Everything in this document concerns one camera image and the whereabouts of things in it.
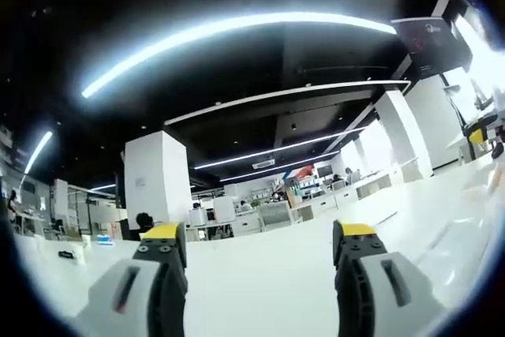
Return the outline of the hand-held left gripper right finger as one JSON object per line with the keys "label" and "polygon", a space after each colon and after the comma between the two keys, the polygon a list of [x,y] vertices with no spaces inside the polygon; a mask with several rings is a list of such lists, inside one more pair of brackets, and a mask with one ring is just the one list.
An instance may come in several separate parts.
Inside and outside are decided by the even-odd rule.
{"label": "hand-held left gripper right finger", "polygon": [[429,278],[370,226],[333,222],[340,336],[418,336],[444,312]]}

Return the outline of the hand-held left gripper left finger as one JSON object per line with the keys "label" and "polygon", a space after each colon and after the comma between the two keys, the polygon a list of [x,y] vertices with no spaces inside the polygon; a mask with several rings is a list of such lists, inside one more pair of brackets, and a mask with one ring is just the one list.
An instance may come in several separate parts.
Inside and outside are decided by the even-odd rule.
{"label": "hand-held left gripper left finger", "polygon": [[183,336],[188,281],[184,223],[151,228],[111,266],[76,316],[84,336]]}

